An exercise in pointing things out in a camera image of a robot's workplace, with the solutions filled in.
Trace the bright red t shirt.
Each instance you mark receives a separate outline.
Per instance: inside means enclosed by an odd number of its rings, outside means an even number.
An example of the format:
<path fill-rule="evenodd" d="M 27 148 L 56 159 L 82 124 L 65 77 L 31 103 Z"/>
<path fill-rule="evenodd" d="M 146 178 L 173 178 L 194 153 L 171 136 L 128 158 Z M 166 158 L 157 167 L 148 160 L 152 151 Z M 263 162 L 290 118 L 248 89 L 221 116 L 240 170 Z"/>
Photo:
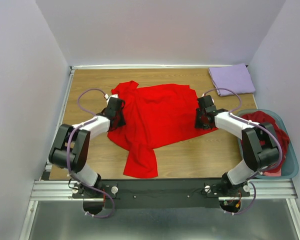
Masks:
<path fill-rule="evenodd" d="M 139 87 L 137 82 L 129 81 L 119 83 L 111 92 L 125 102 L 125 125 L 107 134 L 113 143 L 128 151 L 125 176 L 157 177 L 155 149 L 212 132 L 195 127 L 198 97 L 189 85 Z"/>

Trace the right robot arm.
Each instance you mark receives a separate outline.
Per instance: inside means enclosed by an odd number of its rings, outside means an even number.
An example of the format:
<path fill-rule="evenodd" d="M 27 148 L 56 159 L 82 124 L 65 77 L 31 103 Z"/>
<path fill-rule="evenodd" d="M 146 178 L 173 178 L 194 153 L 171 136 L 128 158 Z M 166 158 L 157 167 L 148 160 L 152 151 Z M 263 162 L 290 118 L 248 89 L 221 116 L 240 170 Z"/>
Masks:
<path fill-rule="evenodd" d="M 197 99 L 195 128 L 225 130 L 241 140 L 242 160 L 224 173 L 218 183 L 204 187 L 206 193 L 216 196 L 231 196 L 247 184 L 247 181 L 275 167 L 283 158 L 283 151 L 271 123 L 258 123 L 218 109 L 210 95 Z"/>

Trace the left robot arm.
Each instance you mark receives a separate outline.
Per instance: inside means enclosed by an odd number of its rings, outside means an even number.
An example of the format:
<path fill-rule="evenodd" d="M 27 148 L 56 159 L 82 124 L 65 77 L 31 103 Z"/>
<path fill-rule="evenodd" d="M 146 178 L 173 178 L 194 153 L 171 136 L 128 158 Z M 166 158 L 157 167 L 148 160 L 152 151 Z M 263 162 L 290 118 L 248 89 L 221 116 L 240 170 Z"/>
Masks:
<path fill-rule="evenodd" d="M 62 124 L 57 130 L 48 161 L 66 169 L 78 182 L 77 189 L 90 198 L 102 195 L 102 177 L 87 163 L 90 140 L 126 124 L 123 108 L 125 101 L 117 94 L 107 99 L 107 106 L 92 118 L 74 125 Z"/>

